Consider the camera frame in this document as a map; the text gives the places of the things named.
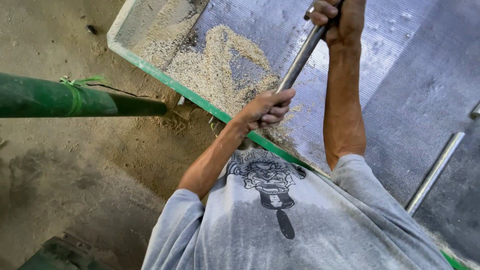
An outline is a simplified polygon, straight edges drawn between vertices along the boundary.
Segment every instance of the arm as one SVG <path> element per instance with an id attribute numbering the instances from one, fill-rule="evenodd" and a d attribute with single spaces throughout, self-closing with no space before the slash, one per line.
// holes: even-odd
<path id="1" fill-rule="evenodd" d="M 274 90 L 257 95 L 228 122 L 213 144 L 185 172 L 178 189 L 188 189 L 202 199 L 248 132 L 280 124 L 288 112 L 295 90 L 273 93 Z"/>
<path id="2" fill-rule="evenodd" d="M 317 1 L 312 22 L 324 25 L 338 14 L 339 0 Z M 336 166 L 347 154 L 363 156 L 365 128 L 359 98 L 360 37 L 363 30 L 365 0 L 345 0 L 339 23 L 326 34 L 330 51 L 324 116 L 324 144 L 327 163 Z"/>

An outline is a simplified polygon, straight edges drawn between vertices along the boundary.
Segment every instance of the man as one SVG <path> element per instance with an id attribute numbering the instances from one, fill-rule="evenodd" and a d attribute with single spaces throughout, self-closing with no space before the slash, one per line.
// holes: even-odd
<path id="1" fill-rule="evenodd" d="M 318 0 L 312 22 L 334 18 L 337 1 Z M 331 181 L 266 150 L 237 150 L 248 132 L 283 120 L 295 90 L 261 93 L 182 177 L 153 229 L 144 270 L 451 269 L 362 157 L 364 11 L 365 0 L 345 0 L 338 26 L 326 34 Z"/>

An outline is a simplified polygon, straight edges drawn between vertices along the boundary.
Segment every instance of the green pipe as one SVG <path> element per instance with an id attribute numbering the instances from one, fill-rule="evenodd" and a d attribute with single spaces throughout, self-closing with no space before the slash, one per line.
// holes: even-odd
<path id="1" fill-rule="evenodd" d="M 163 102 L 0 73 L 0 118 L 162 116 Z"/>

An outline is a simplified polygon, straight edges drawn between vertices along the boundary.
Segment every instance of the perforated metal sheet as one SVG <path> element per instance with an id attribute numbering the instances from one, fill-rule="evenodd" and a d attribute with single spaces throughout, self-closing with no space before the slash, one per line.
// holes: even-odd
<path id="1" fill-rule="evenodd" d="M 303 20 L 310 3 L 210 0 L 194 27 L 196 48 L 203 47 L 213 26 L 227 25 L 257 43 L 282 77 L 312 28 Z M 469 34 L 478 30 L 468 30 L 478 24 L 478 10 L 470 0 L 367 1 L 360 61 L 365 158 L 402 205 L 480 99 L 480 43 Z M 328 49 L 320 42 L 294 85 L 292 106 L 303 104 L 302 109 L 285 125 L 293 130 L 289 137 L 301 159 L 330 172 L 322 136 L 327 71 Z M 240 72 L 245 73 L 233 69 L 234 77 Z M 250 76 L 258 76 L 258 70 Z"/>

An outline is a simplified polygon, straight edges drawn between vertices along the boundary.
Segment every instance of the concrete floor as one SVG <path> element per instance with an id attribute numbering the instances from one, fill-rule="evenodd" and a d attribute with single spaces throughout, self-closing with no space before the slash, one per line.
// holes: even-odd
<path id="1" fill-rule="evenodd" d="M 0 72 L 57 81 L 96 74 L 171 101 L 174 91 L 107 49 L 123 0 L 0 1 Z M 94 25 L 98 36 L 87 32 Z M 139 269 L 151 229 L 188 166 L 214 139 L 208 114 L 0 119 L 0 269 L 63 231 L 101 261 Z"/>

